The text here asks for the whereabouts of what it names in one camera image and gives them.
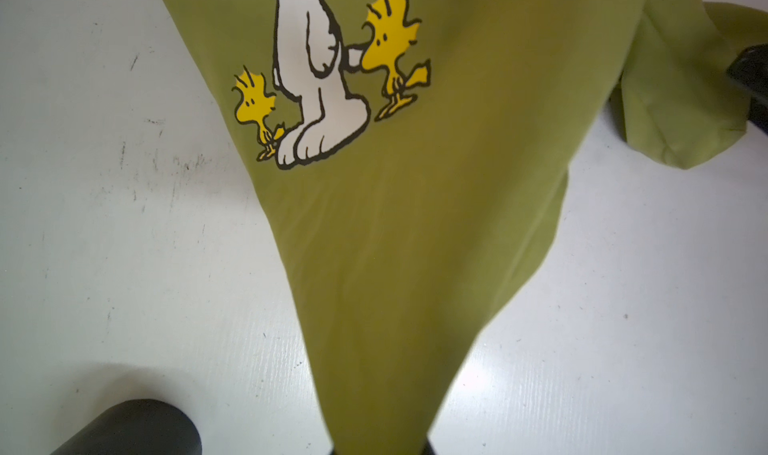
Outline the green jacket with cartoon print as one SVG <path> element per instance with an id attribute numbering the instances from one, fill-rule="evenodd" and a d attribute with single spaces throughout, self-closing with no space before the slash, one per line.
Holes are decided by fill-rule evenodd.
<path id="1" fill-rule="evenodd" d="M 419 454 L 544 260 L 611 96 L 700 165 L 745 133 L 767 14 L 706 0 L 163 0 L 269 221 L 338 454 Z"/>

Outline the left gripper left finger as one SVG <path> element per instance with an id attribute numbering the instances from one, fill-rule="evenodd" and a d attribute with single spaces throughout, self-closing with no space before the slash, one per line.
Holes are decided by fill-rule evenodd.
<path id="1" fill-rule="evenodd" d="M 134 399 L 105 410 L 53 455 L 202 452 L 198 429 L 184 412 L 163 401 Z"/>

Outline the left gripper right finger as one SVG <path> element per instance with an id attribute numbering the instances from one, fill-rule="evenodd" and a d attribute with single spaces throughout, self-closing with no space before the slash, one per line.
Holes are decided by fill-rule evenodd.
<path id="1" fill-rule="evenodd" d="M 767 133 L 767 45 L 744 49 L 726 73 L 751 98 L 748 120 Z"/>

